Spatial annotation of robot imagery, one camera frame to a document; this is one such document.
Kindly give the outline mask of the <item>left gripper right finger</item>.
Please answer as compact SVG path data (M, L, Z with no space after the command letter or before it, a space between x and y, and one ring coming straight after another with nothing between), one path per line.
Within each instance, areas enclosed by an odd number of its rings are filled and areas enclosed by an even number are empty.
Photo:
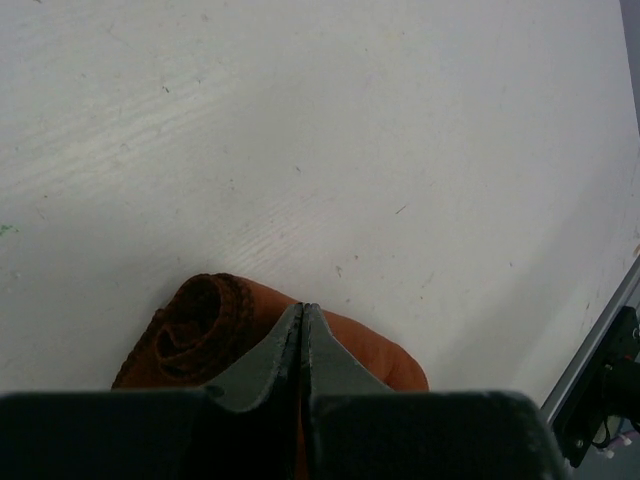
M302 389L305 395L392 393L337 340L318 304L303 307Z

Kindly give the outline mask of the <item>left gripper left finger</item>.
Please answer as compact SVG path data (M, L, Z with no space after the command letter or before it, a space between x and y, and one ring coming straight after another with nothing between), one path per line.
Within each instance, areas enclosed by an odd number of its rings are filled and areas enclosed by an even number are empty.
M297 405L303 306L288 306L270 332L229 368L207 383L216 405L229 412L254 412Z

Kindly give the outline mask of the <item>brown towel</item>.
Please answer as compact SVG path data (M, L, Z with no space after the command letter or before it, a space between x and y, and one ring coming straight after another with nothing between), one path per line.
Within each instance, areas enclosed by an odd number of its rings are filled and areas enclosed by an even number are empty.
M187 280L156 311L118 372L115 389L196 386L259 343L294 299L226 273ZM397 391L428 388L404 349L350 318L325 315L336 339L376 378Z

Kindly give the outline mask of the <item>aluminium mounting rail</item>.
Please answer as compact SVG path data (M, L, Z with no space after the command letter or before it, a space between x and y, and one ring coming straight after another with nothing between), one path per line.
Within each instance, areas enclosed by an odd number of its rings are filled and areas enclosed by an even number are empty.
M639 310L638 258L634 260L619 287L543 403L541 412L549 424L552 424L559 416L561 409L578 386L589 362L594 357L597 348L603 343L605 335L612 328L614 320L623 307Z

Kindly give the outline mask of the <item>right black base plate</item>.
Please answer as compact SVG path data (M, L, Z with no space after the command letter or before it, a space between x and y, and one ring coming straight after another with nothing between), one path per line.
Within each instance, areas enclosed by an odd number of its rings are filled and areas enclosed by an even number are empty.
M612 417L639 428L639 320L621 308L560 409L553 430L563 456L577 468L590 447L614 440Z

